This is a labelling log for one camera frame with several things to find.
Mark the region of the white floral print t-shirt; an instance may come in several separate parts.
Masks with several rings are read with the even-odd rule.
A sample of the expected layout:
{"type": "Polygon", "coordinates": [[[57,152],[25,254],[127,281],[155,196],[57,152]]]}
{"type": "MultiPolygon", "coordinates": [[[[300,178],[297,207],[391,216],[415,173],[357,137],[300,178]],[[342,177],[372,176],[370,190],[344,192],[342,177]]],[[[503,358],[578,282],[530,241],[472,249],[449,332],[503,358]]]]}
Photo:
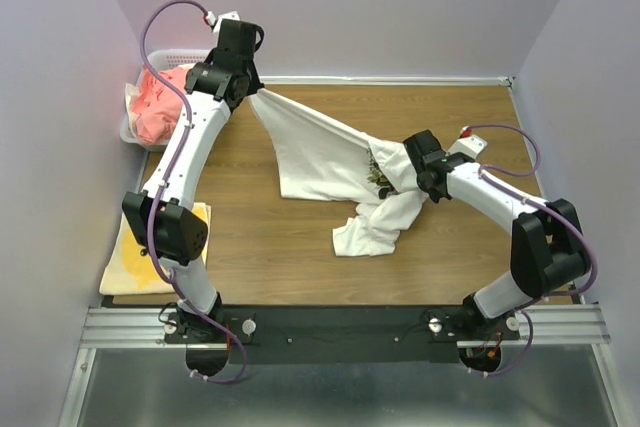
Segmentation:
{"type": "Polygon", "coordinates": [[[332,231],[334,254],[392,254],[428,199],[404,145],[267,89],[251,96],[250,105],[271,139],[283,198],[356,204],[355,214],[332,231]]]}

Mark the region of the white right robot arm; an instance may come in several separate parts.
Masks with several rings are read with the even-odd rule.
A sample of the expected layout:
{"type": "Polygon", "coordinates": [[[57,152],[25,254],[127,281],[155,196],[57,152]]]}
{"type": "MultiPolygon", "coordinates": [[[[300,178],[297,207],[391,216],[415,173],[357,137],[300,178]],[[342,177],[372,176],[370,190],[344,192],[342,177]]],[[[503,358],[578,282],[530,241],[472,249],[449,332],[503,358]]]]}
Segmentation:
{"type": "Polygon", "coordinates": [[[471,128],[465,128],[449,150],[429,130],[403,142],[417,185],[430,200],[463,201],[511,239],[510,264],[503,275],[459,305],[429,309],[434,337],[483,338],[516,309],[555,296],[594,270],[574,205],[531,196],[499,179],[495,167],[478,162],[478,142],[471,128]]]}

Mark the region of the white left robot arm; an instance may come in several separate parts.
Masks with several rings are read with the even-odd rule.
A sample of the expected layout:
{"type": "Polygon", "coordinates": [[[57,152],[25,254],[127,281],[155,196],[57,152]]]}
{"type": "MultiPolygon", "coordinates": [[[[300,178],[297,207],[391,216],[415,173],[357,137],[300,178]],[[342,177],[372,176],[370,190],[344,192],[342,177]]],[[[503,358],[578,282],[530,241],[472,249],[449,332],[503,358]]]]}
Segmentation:
{"type": "Polygon", "coordinates": [[[254,63],[263,40],[264,30],[256,24],[219,22],[216,46],[187,71],[178,92],[182,110],[157,170],[140,192],[128,192],[122,201],[136,242],[178,295],[187,329],[201,342],[220,334],[222,319],[221,298],[202,255],[209,228],[192,210],[195,193],[232,112],[263,86],[254,63]]]}

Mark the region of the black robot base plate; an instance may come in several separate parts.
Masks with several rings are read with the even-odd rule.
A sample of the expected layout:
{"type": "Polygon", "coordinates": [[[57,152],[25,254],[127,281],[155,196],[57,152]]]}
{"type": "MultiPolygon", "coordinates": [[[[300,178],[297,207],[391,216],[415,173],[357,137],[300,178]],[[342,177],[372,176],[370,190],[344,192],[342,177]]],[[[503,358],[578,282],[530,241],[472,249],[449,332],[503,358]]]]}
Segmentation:
{"type": "Polygon", "coordinates": [[[462,305],[226,305],[221,329],[181,310],[158,319],[167,344],[186,345],[191,367],[456,363],[465,344],[520,337],[513,313],[484,320],[462,305]]]}

